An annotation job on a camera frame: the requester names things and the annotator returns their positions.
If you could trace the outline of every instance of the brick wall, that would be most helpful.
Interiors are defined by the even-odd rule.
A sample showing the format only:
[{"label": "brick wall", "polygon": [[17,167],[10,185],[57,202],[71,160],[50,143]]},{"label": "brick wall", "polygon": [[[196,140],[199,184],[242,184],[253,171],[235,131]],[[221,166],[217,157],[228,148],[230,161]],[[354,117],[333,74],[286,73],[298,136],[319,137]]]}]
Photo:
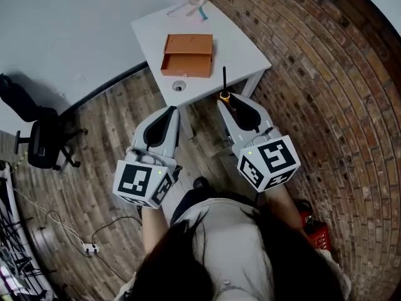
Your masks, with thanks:
[{"label": "brick wall", "polygon": [[400,280],[401,44],[369,0],[211,0],[273,64],[253,95],[295,143],[291,193],[330,227],[355,300]]}]

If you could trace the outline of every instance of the office chair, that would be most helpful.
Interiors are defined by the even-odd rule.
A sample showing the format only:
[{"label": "office chair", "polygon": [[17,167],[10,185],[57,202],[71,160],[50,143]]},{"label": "office chair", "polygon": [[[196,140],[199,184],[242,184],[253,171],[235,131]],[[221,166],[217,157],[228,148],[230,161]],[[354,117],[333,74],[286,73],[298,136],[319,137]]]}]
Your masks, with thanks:
[{"label": "office chair", "polygon": [[21,85],[13,83],[3,74],[0,75],[0,98],[25,122],[34,122],[30,137],[20,137],[20,131],[17,132],[15,154],[20,144],[28,143],[28,162],[34,167],[59,171],[61,167],[57,165],[57,158],[60,151],[73,167],[81,165],[80,162],[73,162],[65,145],[80,133],[86,135],[87,129],[64,134],[64,123],[55,109],[36,105]]}]

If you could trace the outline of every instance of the table leg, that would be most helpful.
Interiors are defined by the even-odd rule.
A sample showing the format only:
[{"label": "table leg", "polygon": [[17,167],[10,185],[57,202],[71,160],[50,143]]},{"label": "table leg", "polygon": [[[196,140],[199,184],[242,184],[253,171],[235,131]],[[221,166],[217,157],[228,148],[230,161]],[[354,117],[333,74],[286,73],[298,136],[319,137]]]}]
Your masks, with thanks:
[{"label": "table leg", "polygon": [[256,86],[258,85],[258,82],[262,78],[262,75],[264,73],[264,70],[258,71],[253,74],[253,76],[250,76],[248,78],[248,81],[246,82],[246,85],[244,87],[244,90],[242,91],[241,95],[245,97],[251,97],[253,91],[255,90]]},{"label": "table leg", "polygon": [[191,139],[194,136],[194,132],[192,131],[192,127],[190,126],[187,109],[184,106],[182,106],[179,107],[178,110],[180,112],[181,126],[187,137]]}]

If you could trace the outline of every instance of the orange box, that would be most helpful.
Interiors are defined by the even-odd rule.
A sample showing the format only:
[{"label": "orange box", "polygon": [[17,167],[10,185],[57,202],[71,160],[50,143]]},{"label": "orange box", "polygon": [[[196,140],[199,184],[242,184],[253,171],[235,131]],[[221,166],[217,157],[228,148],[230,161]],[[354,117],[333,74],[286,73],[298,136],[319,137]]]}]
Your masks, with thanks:
[{"label": "orange box", "polygon": [[164,46],[162,74],[209,78],[212,51],[212,34],[169,34]]}]

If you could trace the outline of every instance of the person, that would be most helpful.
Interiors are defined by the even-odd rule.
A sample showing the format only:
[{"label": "person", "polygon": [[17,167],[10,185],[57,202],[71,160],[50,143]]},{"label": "person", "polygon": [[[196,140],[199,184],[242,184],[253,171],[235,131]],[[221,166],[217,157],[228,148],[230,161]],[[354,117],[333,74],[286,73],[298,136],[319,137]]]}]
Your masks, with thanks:
[{"label": "person", "polygon": [[174,211],[142,209],[146,257],[124,300],[345,300],[350,281],[316,250],[284,185],[255,207],[200,177]]}]

